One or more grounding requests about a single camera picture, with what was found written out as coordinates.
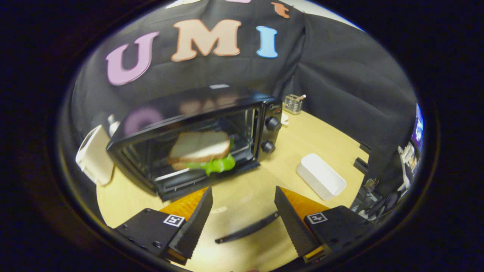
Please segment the black fabric backdrop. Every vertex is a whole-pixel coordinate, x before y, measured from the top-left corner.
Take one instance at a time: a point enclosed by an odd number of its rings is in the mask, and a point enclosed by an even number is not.
[[[71,103],[79,141],[99,124],[107,131],[110,114],[122,120],[140,103],[186,89],[227,82],[281,99],[289,93],[307,94],[303,110],[371,146],[370,170],[365,179],[381,177],[385,184],[380,188],[382,194],[395,189],[402,179],[394,176],[400,166],[391,161],[395,161],[397,146],[408,142],[415,122],[416,97],[405,73],[365,32],[286,7],[290,19],[274,12],[268,0],[250,4],[204,0],[159,8],[137,19],[100,44],[80,69]],[[171,61],[178,40],[173,24],[187,19],[200,19],[209,30],[223,19],[240,21],[240,54],[225,57],[211,53],[204,57],[198,53],[191,60]],[[277,58],[256,54],[260,48],[257,26],[278,31]],[[129,44],[123,66],[135,66],[134,40],[153,31],[160,34],[153,40],[148,70],[125,85],[111,85],[106,56]]]

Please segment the utensil holder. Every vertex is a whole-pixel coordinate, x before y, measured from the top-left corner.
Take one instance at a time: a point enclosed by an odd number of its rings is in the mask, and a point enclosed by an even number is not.
[[[285,111],[288,111],[292,114],[301,113],[301,107],[303,105],[303,101],[302,100],[297,101],[296,98],[298,98],[298,96],[294,94],[290,94],[286,96],[286,99],[284,101]]]

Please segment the toaster oven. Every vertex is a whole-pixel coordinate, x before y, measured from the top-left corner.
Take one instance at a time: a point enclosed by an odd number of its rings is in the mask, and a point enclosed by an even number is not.
[[[170,94],[130,111],[106,150],[139,188],[163,201],[259,166],[275,150],[282,101],[246,87],[211,85]],[[225,132],[235,166],[220,173],[175,170],[169,155],[181,133]]]

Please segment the blue letter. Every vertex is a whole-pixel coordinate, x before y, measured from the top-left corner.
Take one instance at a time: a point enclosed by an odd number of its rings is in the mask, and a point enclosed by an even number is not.
[[[260,32],[260,49],[257,50],[257,54],[264,58],[276,58],[274,37],[277,30],[264,26],[256,27],[256,29]]]

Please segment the white bread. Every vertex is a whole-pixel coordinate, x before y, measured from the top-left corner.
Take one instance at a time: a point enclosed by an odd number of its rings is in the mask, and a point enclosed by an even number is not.
[[[230,138],[225,132],[180,133],[171,148],[168,163],[173,169],[185,169],[185,163],[205,163],[222,159],[230,152]]]

